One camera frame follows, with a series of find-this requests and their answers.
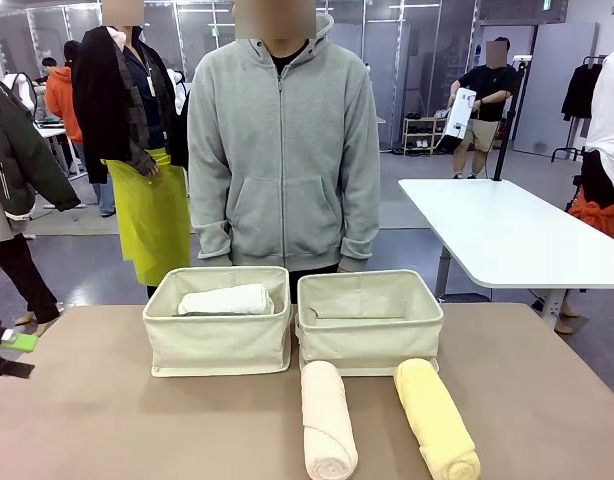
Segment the white towel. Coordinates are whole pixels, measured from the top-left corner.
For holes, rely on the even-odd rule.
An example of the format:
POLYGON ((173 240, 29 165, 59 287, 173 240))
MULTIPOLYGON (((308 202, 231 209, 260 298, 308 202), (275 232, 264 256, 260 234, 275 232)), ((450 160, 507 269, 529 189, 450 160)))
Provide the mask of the white towel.
POLYGON ((186 294, 177 313, 241 312, 274 313, 274 303, 263 284, 245 284, 186 294))

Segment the pink towel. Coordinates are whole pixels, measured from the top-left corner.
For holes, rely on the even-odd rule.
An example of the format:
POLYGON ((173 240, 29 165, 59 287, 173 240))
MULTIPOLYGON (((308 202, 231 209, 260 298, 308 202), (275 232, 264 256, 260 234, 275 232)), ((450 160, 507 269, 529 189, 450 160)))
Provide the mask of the pink towel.
POLYGON ((305 468, 311 480, 348 480, 358 465, 358 452, 338 370, 325 361, 301 370, 305 468))

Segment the yellow towel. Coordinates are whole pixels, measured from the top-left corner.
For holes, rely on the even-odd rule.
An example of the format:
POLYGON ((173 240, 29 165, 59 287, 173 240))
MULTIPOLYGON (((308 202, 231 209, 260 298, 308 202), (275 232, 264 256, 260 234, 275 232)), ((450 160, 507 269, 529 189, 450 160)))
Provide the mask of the yellow towel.
POLYGON ((433 480, 480 480, 475 444, 432 364, 406 360, 397 366, 394 383, 433 480))

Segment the grey hoodie person left forearm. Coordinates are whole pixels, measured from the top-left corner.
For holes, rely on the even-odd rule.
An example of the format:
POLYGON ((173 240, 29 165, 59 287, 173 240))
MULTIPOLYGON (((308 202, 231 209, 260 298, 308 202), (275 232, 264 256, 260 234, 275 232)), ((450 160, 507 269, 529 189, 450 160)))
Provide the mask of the grey hoodie person left forearm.
POLYGON ((343 195, 344 233, 339 265, 348 272, 363 271, 372 256, 379 231, 380 190, 352 189, 343 195))

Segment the grey hoodie person right forearm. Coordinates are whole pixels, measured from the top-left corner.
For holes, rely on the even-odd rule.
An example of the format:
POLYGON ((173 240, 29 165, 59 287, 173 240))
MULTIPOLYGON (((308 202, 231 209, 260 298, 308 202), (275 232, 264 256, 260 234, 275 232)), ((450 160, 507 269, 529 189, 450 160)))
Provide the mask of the grey hoodie person right forearm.
POLYGON ((230 266, 231 238, 226 218, 227 189, 210 184, 190 185, 192 227, 197 234, 198 260, 204 266, 230 266))

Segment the person in dark green jacket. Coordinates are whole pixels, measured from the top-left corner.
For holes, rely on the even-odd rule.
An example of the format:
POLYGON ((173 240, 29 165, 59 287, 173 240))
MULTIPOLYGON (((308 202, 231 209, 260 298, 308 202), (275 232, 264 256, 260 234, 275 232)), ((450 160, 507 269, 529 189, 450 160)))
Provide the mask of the person in dark green jacket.
POLYGON ((33 261, 24 230, 41 195, 63 212, 80 204, 30 112, 0 81, 0 268, 27 304, 16 324, 42 336, 61 315, 33 261))

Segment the cream fabric basket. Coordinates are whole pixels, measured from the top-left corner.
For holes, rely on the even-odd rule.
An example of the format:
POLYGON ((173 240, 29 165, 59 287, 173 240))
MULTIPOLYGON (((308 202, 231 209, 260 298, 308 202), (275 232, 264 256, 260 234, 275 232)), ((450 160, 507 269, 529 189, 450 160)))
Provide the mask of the cream fabric basket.
POLYGON ((143 309, 155 377, 278 373, 291 355, 289 274, 282 267, 194 267, 169 272, 143 309), (263 284, 274 313, 263 317, 174 318, 189 293, 263 284))
POLYGON ((391 376, 408 359, 439 369, 443 311, 411 270, 310 275, 297 284, 295 333, 302 367, 333 364, 341 376, 391 376))

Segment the white background desk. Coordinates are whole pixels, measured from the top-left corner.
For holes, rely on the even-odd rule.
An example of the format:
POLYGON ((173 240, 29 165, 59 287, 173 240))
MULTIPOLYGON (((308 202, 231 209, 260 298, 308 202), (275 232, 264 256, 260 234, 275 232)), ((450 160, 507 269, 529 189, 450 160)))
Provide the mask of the white background desk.
POLYGON ((68 178, 83 175, 82 163, 78 158, 72 140, 67 136, 62 123, 38 123, 34 126, 49 145, 63 172, 68 178))

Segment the person in black coat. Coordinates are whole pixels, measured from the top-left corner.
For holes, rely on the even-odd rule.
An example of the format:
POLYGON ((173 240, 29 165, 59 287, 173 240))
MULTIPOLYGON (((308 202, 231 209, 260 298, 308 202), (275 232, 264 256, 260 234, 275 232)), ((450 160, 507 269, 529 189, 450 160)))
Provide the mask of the person in black coat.
POLYGON ((157 149, 184 170, 186 123, 161 56, 141 38, 144 0, 100 1, 101 24, 85 33, 72 68, 88 177, 93 183, 111 178, 107 160, 147 177, 155 163, 148 152, 157 149))

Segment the wooden shoe rack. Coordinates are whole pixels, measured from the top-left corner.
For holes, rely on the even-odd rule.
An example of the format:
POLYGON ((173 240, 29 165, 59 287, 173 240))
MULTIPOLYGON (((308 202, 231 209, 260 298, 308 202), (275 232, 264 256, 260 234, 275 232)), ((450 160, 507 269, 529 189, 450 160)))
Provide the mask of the wooden shoe rack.
POLYGON ((403 119, 401 144, 405 156, 452 154, 462 140, 445 133, 447 119, 408 114, 403 119))

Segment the white carried box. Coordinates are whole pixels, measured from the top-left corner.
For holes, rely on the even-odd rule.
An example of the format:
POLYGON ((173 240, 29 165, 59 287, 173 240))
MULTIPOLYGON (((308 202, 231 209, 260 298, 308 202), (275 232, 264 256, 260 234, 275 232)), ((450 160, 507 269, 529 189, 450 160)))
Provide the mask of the white carried box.
POLYGON ((446 153, 453 153, 466 136, 473 106, 476 101, 476 92, 459 88, 452 106, 445 117, 445 125, 435 149, 446 153))

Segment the black clothes rack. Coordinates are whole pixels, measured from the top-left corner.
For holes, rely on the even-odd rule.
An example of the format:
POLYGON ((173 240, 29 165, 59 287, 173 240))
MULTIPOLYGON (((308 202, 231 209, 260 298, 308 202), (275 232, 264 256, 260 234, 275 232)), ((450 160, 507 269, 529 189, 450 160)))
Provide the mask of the black clothes rack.
MULTIPOLYGON (((606 55, 586 56, 583 59, 581 65, 583 64, 592 65, 594 63, 601 63, 602 65, 604 65, 605 59, 606 59, 606 55)), ((565 121, 563 119, 569 125, 566 145, 564 147, 556 148, 552 152, 551 162, 554 162, 559 154, 561 154, 563 158, 570 158, 573 161, 576 161, 578 157, 583 154, 584 148, 583 147, 578 148, 575 146, 576 131, 578 130, 579 124, 582 124, 584 127, 588 127, 591 121, 591 118, 590 119, 572 118, 570 121, 565 121)))

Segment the orange garment at waist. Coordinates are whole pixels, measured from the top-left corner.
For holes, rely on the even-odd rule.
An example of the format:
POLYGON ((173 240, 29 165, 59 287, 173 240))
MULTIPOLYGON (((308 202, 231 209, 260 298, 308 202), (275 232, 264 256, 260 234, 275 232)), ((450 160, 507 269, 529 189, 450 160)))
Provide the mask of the orange garment at waist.
POLYGON ((614 204, 601 208, 596 202, 587 202, 579 196, 569 214, 614 239, 614 204))

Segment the black hanging garment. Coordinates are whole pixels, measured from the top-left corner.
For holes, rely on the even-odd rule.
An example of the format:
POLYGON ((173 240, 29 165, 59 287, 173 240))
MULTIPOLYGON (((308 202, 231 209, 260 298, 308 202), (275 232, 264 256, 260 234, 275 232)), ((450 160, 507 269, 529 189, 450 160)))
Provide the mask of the black hanging garment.
POLYGON ((602 67, 601 63, 583 64, 574 70, 561 109, 565 121, 591 118, 594 89, 602 67))

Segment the person in white top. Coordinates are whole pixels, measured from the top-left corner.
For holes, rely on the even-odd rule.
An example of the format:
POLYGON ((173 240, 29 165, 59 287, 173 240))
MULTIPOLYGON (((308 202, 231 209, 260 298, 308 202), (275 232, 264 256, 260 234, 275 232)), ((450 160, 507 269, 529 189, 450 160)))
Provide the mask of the person in white top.
POLYGON ((575 200, 581 196, 605 208, 614 204, 614 51, 604 61, 593 94, 591 114, 580 190, 575 200))

